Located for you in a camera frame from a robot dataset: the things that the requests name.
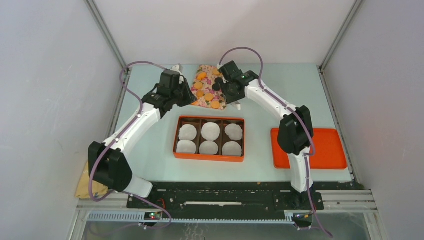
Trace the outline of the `orange box lid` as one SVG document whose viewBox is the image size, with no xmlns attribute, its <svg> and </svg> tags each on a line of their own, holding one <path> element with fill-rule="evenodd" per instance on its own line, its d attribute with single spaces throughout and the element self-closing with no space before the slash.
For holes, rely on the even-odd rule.
<svg viewBox="0 0 424 240">
<path fill-rule="evenodd" d="M 279 129 L 270 131 L 273 163 L 276 169 L 289 169 L 289 156 L 277 142 Z M 315 128 L 312 138 L 316 153 L 310 157 L 310 168 L 313 170 L 344 170 L 348 167 L 341 139 L 336 129 Z"/>
</svg>

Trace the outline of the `swirl butter cookie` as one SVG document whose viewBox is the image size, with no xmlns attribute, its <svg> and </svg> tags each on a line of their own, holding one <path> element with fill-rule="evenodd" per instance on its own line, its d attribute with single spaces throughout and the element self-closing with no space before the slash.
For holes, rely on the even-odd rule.
<svg viewBox="0 0 424 240">
<path fill-rule="evenodd" d="M 203 92 L 202 90 L 198 90 L 198 91 L 196 92 L 196 96 L 197 96 L 197 98 L 199 99 L 199 98 L 201 98 L 201 97 L 203 97 L 203 96 L 204 96 L 204 92 Z"/>
</svg>

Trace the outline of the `round tan biscuit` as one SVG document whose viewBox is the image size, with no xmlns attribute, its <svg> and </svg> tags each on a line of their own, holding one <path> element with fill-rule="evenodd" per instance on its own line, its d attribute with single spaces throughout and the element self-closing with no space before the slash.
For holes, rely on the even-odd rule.
<svg viewBox="0 0 424 240">
<path fill-rule="evenodd" d="M 219 109 L 221 107 L 221 103 L 217 100 L 214 100 L 210 103 L 210 106 L 213 109 Z"/>
<path fill-rule="evenodd" d="M 221 75 L 220 71 L 219 71 L 217 68 L 214 68 L 214 69 L 212 70 L 212 73 L 213 73 L 213 75 L 215 75 L 215 76 L 220 76 L 220 75 Z"/>
<path fill-rule="evenodd" d="M 201 90 L 203 88 L 203 85 L 204 84 L 201 81 L 197 81 L 197 82 L 194 83 L 194 88 L 196 90 Z"/>
<path fill-rule="evenodd" d="M 214 95 L 212 93 L 206 93 L 204 95 L 204 99 L 205 99 L 205 101 L 208 101 L 208 102 L 213 101 L 214 100 Z"/>
</svg>

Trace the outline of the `floral pink serving tray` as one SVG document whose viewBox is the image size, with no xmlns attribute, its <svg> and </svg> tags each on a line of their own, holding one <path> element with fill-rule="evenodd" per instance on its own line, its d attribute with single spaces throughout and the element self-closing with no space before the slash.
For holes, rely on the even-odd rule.
<svg viewBox="0 0 424 240">
<path fill-rule="evenodd" d="M 191 92 L 193 93 L 193 95 L 196 97 L 196 101 L 198 101 L 198 105 L 196 107 L 213 109 L 213 110 L 222 110 L 223 111 L 227 108 L 227 104 L 225 102 L 223 93 L 222 93 L 221 90 L 220 91 L 214 91 L 212 89 L 212 85 L 215 84 L 215 79 L 222 77 L 222 74 L 218 75 L 218 76 L 213 75 L 213 69 L 215 69 L 215 68 L 217 68 L 217 67 L 212 66 L 212 65 L 205 65 L 205 64 L 200 65 L 196 70 L 195 77 L 194 77 L 194 80 L 193 80 L 193 84 L 192 84 L 190 89 L 191 89 Z M 199 81 L 196 78 L 197 78 L 198 74 L 201 73 L 201 72 L 206 72 L 207 77 L 204 78 L 203 80 Z M 202 82 L 203 88 L 201 90 L 195 89 L 194 88 L 195 82 Z M 207 94 L 207 93 L 213 94 L 214 95 L 213 101 L 219 101 L 220 102 L 220 108 L 219 109 L 211 108 L 211 102 L 212 101 L 205 101 L 204 96 L 201 97 L 201 98 L 197 98 L 197 96 L 196 96 L 197 91 L 203 91 L 204 95 Z"/>
</svg>

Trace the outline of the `orange compartment cookie box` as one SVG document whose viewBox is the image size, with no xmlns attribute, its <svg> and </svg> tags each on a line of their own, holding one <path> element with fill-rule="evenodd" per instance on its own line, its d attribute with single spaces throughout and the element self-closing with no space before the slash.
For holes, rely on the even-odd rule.
<svg viewBox="0 0 424 240">
<path fill-rule="evenodd" d="M 245 120 L 235 117 L 179 117 L 173 155 L 177 159 L 242 163 Z"/>
</svg>

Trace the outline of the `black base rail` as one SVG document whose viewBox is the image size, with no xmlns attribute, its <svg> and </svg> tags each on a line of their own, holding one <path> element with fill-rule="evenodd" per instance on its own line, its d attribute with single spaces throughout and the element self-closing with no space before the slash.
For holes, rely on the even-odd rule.
<svg viewBox="0 0 424 240">
<path fill-rule="evenodd" d="M 324 209 L 322 195 L 289 182 L 154 182 L 146 198 L 174 220 L 285 220 L 289 211 Z"/>
</svg>

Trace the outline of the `aluminium frame rail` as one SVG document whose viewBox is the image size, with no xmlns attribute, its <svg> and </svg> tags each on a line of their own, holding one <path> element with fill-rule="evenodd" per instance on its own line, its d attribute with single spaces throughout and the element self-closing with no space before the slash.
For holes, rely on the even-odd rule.
<svg viewBox="0 0 424 240">
<path fill-rule="evenodd" d="M 317 214 L 376 214 L 377 205 L 369 190 L 320 190 L 315 204 Z M 127 203 L 140 203 L 122 194 L 113 194 L 102 202 L 81 200 L 77 211 L 85 213 L 84 219 L 93 222 L 125 223 L 202 223 L 202 224 L 293 224 L 310 221 L 314 211 L 289 209 L 283 198 L 274 197 L 273 203 L 198 202 L 188 201 L 166 213 L 152 206 L 127 208 Z"/>
</svg>

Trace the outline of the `black sandwich cookie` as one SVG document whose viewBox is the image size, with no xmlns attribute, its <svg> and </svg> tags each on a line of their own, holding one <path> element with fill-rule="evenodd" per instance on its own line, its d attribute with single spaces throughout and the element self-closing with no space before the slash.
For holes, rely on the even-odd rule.
<svg viewBox="0 0 424 240">
<path fill-rule="evenodd" d="M 219 83 L 215 83 L 215 84 L 212 85 L 212 89 L 214 91 L 220 91 L 221 90 L 221 86 L 220 86 Z"/>
<path fill-rule="evenodd" d="M 215 82 L 216 84 L 222 84 L 224 81 L 223 81 L 223 79 L 222 79 L 221 77 L 217 77 L 217 78 L 214 80 L 214 82 Z"/>
</svg>

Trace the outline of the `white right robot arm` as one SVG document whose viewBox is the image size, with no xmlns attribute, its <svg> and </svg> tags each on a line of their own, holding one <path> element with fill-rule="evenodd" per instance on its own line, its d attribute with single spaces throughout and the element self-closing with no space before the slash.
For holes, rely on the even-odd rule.
<svg viewBox="0 0 424 240">
<path fill-rule="evenodd" d="M 304 209 L 311 202 L 307 191 L 313 185 L 310 156 L 315 153 L 310 110 L 287 102 L 266 86 L 259 75 L 251 70 L 242 72 L 234 61 L 218 64 L 217 69 L 222 75 L 217 84 L 226 104 L 247 98 L 280 121 L 277 143 L 289 156 L 290 183 L 295 190 L 290 201 L 295 208 Z"/>
</svg>

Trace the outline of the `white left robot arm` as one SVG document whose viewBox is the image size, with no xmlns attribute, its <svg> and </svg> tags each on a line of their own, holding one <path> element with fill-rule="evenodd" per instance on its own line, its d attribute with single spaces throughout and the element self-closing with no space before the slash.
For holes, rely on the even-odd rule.
<svg viewBox="0 0 424 240">
<path fill-rule="evenodd" d="M 189 83 L 177 64 L 165 69 L 159 83 L 139 99 L 140 106 L 127 122 L 103 142 L 94 141 L 88 148 L 89 185 L 100 183 L 118 193 L 139 196 L 145 208 L 153 208 L 158 194 L 153 184 L 134 175 L 128 156 L 143 135 L 174 106 L 185 107 L 196 101 Z"/>
</svg>

